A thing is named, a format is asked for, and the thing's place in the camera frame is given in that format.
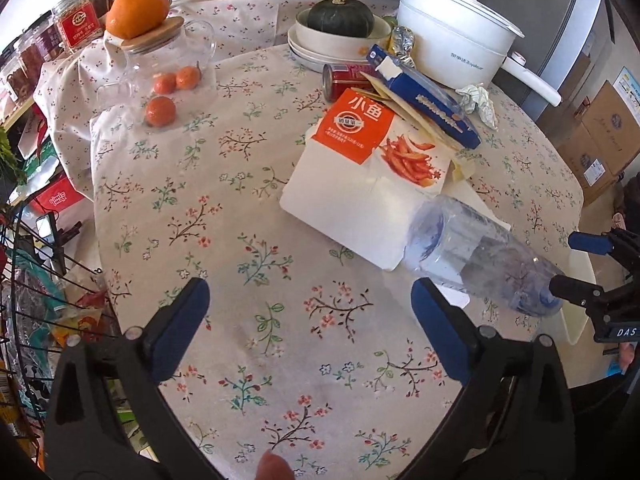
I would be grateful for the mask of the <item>right hand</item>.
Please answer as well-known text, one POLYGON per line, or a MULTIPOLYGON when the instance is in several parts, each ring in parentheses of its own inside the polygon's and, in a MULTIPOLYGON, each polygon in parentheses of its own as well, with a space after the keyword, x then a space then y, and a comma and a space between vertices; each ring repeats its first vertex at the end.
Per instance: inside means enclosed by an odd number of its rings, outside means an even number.
POLYGON ((636 353, 636 344, 634 342, 621 342, 618 347, 617 363, 620 372, 625 374, 631 363, 634 362, 634 354, 636 353))

